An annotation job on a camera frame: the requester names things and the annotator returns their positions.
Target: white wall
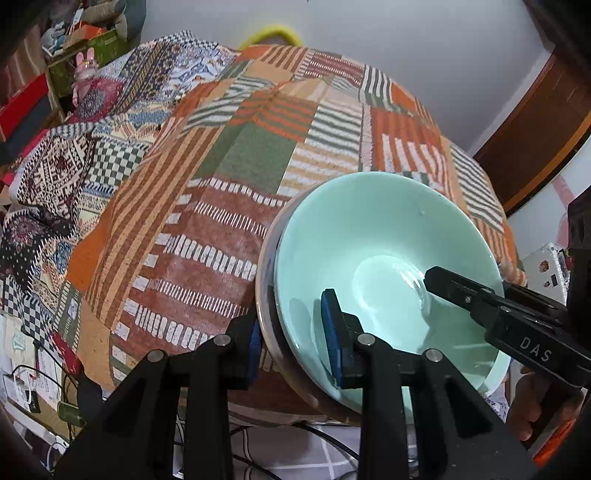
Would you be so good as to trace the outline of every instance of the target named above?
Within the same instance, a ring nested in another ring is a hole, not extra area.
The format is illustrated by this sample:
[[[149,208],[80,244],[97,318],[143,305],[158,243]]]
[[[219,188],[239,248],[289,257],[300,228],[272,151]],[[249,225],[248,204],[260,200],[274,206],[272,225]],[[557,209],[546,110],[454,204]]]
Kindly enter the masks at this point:
[[[591,137],[562,169],[564,178],[574,198],[591,184]],[[509,217],[509,225],[515,235],[515,244],[521,258],[543,247],[555,243],[558,223],[566,213],[552,182],[546,185],[522,208]]]
[[[188,28],[235,48],[271,23],[382,69],[465,149],[544,48],[521,0],[147,0],[142,40]]]

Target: patchwork blanket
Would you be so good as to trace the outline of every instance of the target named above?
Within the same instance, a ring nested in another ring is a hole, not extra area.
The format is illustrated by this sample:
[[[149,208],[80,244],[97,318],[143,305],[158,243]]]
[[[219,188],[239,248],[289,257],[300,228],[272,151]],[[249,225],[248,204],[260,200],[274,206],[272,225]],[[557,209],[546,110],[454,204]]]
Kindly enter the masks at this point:
[[[455,202],[504,277],[524,283],[484,171],[383,72],[186,31],[142,44],[102,68],[71,121],[22,159],[0,244],[2,309],[113,389],[149,350],[195,349],[246,312],[290,197],[369,170]],[[231,401],[237,418],[317,414],[265,350],[254,388]]]

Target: blue gripper pad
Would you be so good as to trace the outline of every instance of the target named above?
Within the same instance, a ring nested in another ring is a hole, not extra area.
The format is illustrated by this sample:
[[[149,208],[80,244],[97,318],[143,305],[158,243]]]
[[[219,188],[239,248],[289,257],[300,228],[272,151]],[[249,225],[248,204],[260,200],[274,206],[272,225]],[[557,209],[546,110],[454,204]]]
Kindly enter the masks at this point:
[[[360,388],[363,365],[360,357],[353,351],[355,339],[363,333],[359,319],[340,309],[332,288],[322,292],[320,315],[335,385],[343,389]]]
[[[248,344],[248,384],[252,385],[255,381],[258,366],[261,361],[261,327],[255,322],[252,328],[251,341]]]

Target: wooden door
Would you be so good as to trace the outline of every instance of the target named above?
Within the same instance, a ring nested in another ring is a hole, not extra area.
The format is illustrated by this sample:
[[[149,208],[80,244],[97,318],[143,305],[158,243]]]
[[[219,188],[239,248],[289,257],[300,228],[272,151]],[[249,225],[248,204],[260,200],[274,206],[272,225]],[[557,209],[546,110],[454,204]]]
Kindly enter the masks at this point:
[[[589,135],[591,89],[552,54],[505,122],[476,153],[510,214],[572,158]]]

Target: paper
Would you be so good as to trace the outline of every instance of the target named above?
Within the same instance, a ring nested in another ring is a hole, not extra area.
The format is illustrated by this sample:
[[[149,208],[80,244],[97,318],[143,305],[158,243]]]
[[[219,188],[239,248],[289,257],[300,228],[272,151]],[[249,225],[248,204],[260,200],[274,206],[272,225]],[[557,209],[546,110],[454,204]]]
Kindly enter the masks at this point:
[[[14,380],[12,378],[4,377],[4,388],[8,398],[10,398],[13,402],[17,403],[20,407],[24,408],[25,411],[31,412],[31,407],[26,402],[27,391],[23,391],[22,385],[20,386],[20,391],[17,391],[17,388],[14,384]]]
[[[21,332],[22,321],[19,318],[5,315],[6,337],[4,338],[4,348],[6,355],[12,360],[14,365],[35,365],[35,346],[33,338]],[[23,368],[17,372],[19,378],[26,376],[26,369]]]
[[[39,370],[52,377],[53,380],[61,385],[61,369],[53,361],[53,358],[45,350],[39,350],[37,358],[39,360]],[[35,381],[35,391],[51,408],[57,411],[57,403],[61,400],[61,388],[51,380],[48,380],[47,377],[39,375]]]

